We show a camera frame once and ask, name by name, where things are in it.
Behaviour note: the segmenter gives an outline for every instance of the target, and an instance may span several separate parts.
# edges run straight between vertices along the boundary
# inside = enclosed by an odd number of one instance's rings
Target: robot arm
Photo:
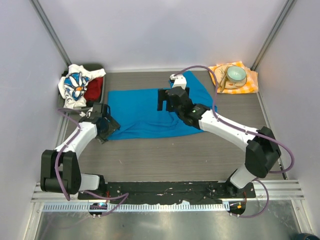
[[[172,75],[170,80],[173,83],[171,89],[158,90],[158,111],[162,110],[163,101],[166,101],[166,110],[176,112],[186,125],[216,134],[245,152],[245,163],[227,180],[227,192],[236,195],[255,178],[265,178],[281,156],[280,149],[275,143],[249,134],[247,131],[257,132],[274,139],[272,131],[267,127],[256,129],[244,126],[219,114],[216,114],[218,117],[216,118],[209,107],[192,102],[183,75]],[[245,132],[238,131],[219,120],[225,120],[233,126],[244,129]]]
[[[45,150],[43,152],[40,174],[40,186],[43,191],[62,192],[54,166],[58,152],[65,145],[67,147],[63,150],[58,160],[58,165],[60,168],[62,167],[62,170],[59,170],[59,174],[66,191],[69,194],[76,194],[84,190],[97,190],[100,186],[103,187],[105,185],[103,176],[81,173],[78,159],[92,139],[96,138],[101,143],[104,143],[107,141],[108,136],[120,128],[120,125],[111,117],[108,105],[95,103],[92,111],[89,111],[86,116],[79,120],[79,126],[80,132],[77,136],[78,127],[61,145],[54,150]],[[73,141],[68,145],[67,142],[70,139],[73,139]]]

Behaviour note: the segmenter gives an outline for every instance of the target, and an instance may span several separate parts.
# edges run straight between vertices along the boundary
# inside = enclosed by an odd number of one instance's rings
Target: white wall
[[[320,1],[298,0],[258,67],[259,87],[277,139],[296,157],[299,179],[320,235]],[[288,155],[284,160],[288,164]]]
[[[285,0],[40,0],[73,63],[251,67]]]
[[[66,66],[28,0],[1,0],[0,32],[0,239],[21,240]]]

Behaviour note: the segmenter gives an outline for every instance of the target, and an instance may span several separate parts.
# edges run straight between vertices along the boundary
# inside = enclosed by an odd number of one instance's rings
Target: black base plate
[[[191,205],[220,204],[222,202],[220,199],[244,198],[243,193],[235,197],[228,193],[222,194],[218,189],[224,189],[226,183],[218,181],[108,182],[105,185],[109,197],[129,193],[125,203],[134,205],[172,205],[180,204],[183,200]],[[252,183],[247,184],[243,190],[248,199],[256,197]],[[92,200],[95,198],[79,193],[78,199]],[[113,200],[111,203],[117,204],[120,200]]]

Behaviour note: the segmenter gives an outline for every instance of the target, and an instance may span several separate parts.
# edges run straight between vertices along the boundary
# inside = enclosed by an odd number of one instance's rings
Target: metal frame
[[[295,5],[297,0],[287,0],[284,4],[278,18],[276,19],[268,37],[264,41],[262,48],[260,49],[260,52],[258,53],[258,56],[256,57],[251,70],[255,71],[260,64],[261,60],[263,59],[264,55],[266,54],[268,48],[270,47],[272,41],[275,39],[277,33],[279,32],[281,26],[285,22],[285,19],[287,18],[288,14],[290,13],[291,9]]]
[[[310,220],[306,211],[306,201],[297,180],[264,180],[262,181],[268,189],[270,201],[291,200],[296,218],[302,232],[313,233]],[[254,182],[256,198],[248,201],[266,200],[266,192],[263,186]],[[67,201],[62,193],[43,192],[40,183],[37,183],[31,199],[32,213],[28,222],[24,240],[34,240],[41,214],[43,212],[87,212],[92,203],[101,200],[79,200],[78,194],[71,195]],[[229,209],[229,201],[235,199],[223,199],[222,204],[190,205],[188,202],[174,205],[132,205],[123,204],[116,212],[181,212],[181,211],[225,211]]]
[[[68,66],[71,64],[71,60],[66,53],[62,43],[60,42],[54,28],[52,27],[48,17],[46,16],[41,4],[38,0],[29,0],[31,4],[33,5],[36,13],[38,14],[40,20],[42,21],[43,25],[45,26],[48,34],[50,35],[53,43],[55,44],[58,52],[60,53],[61,57],[63,58],[65,64]],[[262,61],[264,55],[266,54],[268,48],[270,47],[273,39],[276,37],[276,34],[280,30],[282,24],[284,23],[286,17],[290,13],[290,10],[294,6],[295,2],[297,0],[287,0],[284,4],[284,7],[282,8],[278,18],[276,19],[268,37],[263,43],[263,46],[261,50],[259,51],[259,54],[257,55],[251,69],[256,70],[259,66],[260,62]],[[159,72],[159,71],[178,71],[177,68],[166,68],[166,69],[131,69],[131,70],[119,70],[119,71],[113,71],[116,72]],[[266,109],[264,107],[262,97],[260,93],[257,94],[260,106],[262,109],[262,113],[264,116],[264,119],[266,121],[267,126],[270,128],[270,121],[268,119],[268,115],[266,113]],[[60,121],[60,129],[57,136],[57,144],[61,144],[65,138],[68,121],[65,118],[62,118]],[[308,210],[306,207],[306,201],[304,198],[304,195],[302,193],[302,190],[300,188],[299,182],[297,180],[265,180],[262,181],[269,192],[270,200],[271,201],[279,201],[279,200],[291,200],[292,206],[295,211],[295,215],[297,217],[299,226],[301,228],[302,232],[308,232],[313,233],[313,229],[310,225],[310,220],[308,217]],[[266,194],[264,188],[257,182],[254,183],[255,192],[257,195],[257,198],[251,198],[248,199],[248,201],[256,201],[258,200],[265,200]],[[231,199],[224,199],[223,204],[212,204],[214,206],[208,206],[205,205],[204,208],[201,208],[197,205],[194,205],[195,207],[189,207],[188,203],[183,203],[179,205],[174,205],[174,207],[170,208],[167,206],[159,207],[156,205],[154,207],[153,205],[150,207],[146,205],[131,205],[128,206],[126,204],[122,205],[122,208],[119,210],[121,211],[131,211],[131,212],[148,212],[148,211],[154,211],[154,212],[161,212],[161,211],[221,211],[228,208],[227,202]],[[30,203],[30,217],[28,220],[28,225],[25,230],[25,236],[24,240],[34,240],[36,237],[37,229],[39,226],[40,218],[42,215],[42,212],[48,212],[48,211],[88,211],[88,203],[91,202],[100,202],[99,200],[78,200],[77,194],[71,196],[71,201],[67,202],[65,200],[63,194],[61,193],[51,193],[51,192],[42,192],[40,189],[39,183],[37,183],[32,200]]]
[[[58,38],[58,35],[56,34],[56,31],[52,27],[52,25],[51,25],[47,15],[46,15],[45,11],[43,10],[43,8],[41,6],[41,4],[39,3],[38,0],[29,0],[29,1],[32,4],[32,6],[34,7],[37,15],[39,16],[41,22],[43,23],[47,33],[51,37],[54,45],[56,46],[56,49],[60,53],[62,59],[65,62],[65,64],[67,66],[71,65],[71,60],[70,60],[70,58],[69,58],[64,46],[62,45],[60,39]]]

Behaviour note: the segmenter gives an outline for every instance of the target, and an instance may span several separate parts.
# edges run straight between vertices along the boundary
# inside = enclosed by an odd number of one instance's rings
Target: black basket
[[[104,68],[101,64],[98,64],[98,63],[88,63],[88,64],[82,64],[82,65],[86,70],[88,70],[90,72]],[[65,77],[68,74],[68,72],[69,72],[69,70],[67,69],[61,75],[61,77]],[[105,81],[106,81],[106,75],[103,76],[102,88],[101,88],[101,92],[100,92],[99,98],[97,100],[95,100],[95,101],[87,101],[86,102],[86,106],[83,106],[82,108],[80,108],[78,110],[85,112],[85,111],[88,111],[90,108],[92,108],[94,103],[101,103],[102,104],[104,102],[104,100],[105,100],[104,99],[104,97],[105,97]],[[65,100],[62,98],[62,96],[61,96],[61,94],[59,92],[58,107],[59,108],[63,108],[64,105],[65,105]]]

